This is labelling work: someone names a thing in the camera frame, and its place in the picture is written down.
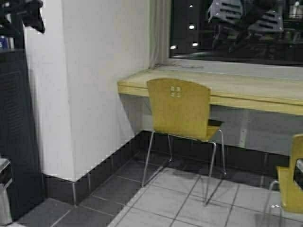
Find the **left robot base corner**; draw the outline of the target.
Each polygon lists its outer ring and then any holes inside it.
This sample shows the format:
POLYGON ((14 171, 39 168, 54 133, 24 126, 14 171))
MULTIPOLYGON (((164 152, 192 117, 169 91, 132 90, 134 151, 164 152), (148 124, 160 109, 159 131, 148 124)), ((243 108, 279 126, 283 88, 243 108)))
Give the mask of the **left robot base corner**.
POLYGON ((0 159, 0 225, 7 226, 13 222, 7 188, 12 183, 11 162, 0 159))

